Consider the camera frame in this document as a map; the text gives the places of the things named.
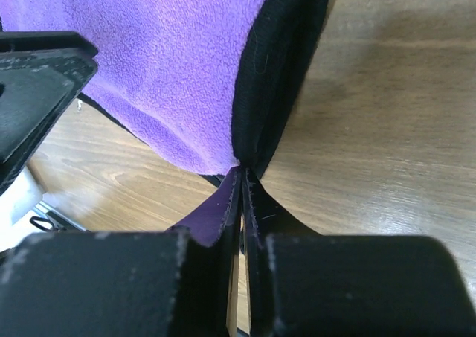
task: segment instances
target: wood grain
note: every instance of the wood grain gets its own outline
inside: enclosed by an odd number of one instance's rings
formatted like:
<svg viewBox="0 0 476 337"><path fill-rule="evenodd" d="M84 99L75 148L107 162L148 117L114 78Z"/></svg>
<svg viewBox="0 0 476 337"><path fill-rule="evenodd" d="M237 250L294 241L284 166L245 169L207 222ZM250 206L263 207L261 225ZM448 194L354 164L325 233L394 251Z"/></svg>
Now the wood grain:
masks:
<svg viewBox="0 0 476 337"><path fill-rule="evenodd" d="M475 14L474 0L335 0L263 180L323 234L442 240L473 299ZM213 192L87 106L66 112L32 167L50 203L90 229L164 229Z"/></svg>

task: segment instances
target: wooden table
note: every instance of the wooden table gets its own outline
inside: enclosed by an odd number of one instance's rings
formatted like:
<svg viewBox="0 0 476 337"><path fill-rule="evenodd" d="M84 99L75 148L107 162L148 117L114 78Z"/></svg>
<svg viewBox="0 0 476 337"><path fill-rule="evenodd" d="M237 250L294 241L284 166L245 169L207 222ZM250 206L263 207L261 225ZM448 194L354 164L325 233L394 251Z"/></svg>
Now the wooden table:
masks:
<svg viewBox="0 0 476 337"><path fill-rule="evenodd" d="M335 0L264 185L323 234L441 239L475 298L475 78L475 0ZM75 104L32 168L93 230L162 230L213 192Z"/></svg>

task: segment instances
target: folded cloth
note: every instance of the folded cloth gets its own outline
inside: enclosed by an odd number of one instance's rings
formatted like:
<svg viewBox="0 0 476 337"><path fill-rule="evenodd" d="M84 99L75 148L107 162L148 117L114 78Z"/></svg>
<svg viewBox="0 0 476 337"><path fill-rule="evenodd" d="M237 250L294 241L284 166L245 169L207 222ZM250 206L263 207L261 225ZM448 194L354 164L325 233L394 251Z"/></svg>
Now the folded cloth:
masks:
<svg viewBox="0 0 476 337"><path fill-rule="evenodd" d="M327 1L0 0L0 17L94 43L84 94L167 161L216 175L240 161L264 172Z"/></svg>

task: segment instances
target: purple towel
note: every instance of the purple towel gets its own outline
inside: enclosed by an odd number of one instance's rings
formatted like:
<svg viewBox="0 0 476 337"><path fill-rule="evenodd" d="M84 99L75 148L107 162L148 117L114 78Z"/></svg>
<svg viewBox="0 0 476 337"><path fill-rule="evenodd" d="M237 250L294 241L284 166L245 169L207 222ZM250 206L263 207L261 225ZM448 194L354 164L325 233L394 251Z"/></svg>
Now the purple towel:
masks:
<svg viewBox="0 0 476 337"><path fill-rule="evenodd" d="M261 13L258 26L256 20L266 1L0 0L0 17L5 31L71 30L87 38L99 49L99 71L84 93L167 161L194 173L214 175L247 161L248 152L250 157L258 154L254 140L267 142L261 130L270 125L266 121L273 121L268 109L274 97L268 100L266 95L285 92L277 83L286 80L273 71L302 72L292 80L301 83L312 55L309 51L303 55L301 71L281 65L290 57L286 54L290 40L273 49L287 38L283 29L294 31L295 26L289 24L304 18L283 9L309 0L291 0L288 7L287 0L274 0L276 10ZM308 23L304 28L314 33L308 41L310 48L320 32L321 17L310 22L313 27ZM287 27L277 26L280 21ZM247 61L243 60L245 47ZM242 78L248 75L251 81L240 82L239 70ZM260 90L247 92L256 83ZM241 101L236 100L238 87ZM296 92L288 96L294 98ZM253 100L251 106L246 98ZM261 100L266 109L254 107ZM281 110L284 114L279 118L284 123L286 110ZM232 120L235 111L239 119ZM268 129L277 133L275 146L282 129L283 125ZM234 137L233 130L239 137ZM239 141L245 143L244 148L238 147ZM274 149L268 150L268 159Z"/></svg>

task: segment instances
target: purple cloth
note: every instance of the purple cloth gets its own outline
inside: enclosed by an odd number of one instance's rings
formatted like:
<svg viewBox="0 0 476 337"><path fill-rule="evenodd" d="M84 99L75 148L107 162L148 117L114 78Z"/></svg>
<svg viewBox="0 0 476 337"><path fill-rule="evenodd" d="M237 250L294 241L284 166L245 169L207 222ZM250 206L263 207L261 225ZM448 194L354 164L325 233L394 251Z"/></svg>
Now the purple cloth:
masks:
<svg viewBox="0 0 476 337"><path fill-rule="evenodd" d="M0 0L0 17L5 31L83 35L100 52L85 94L172 164L226 174L239 60L264 1Z"/></svg>

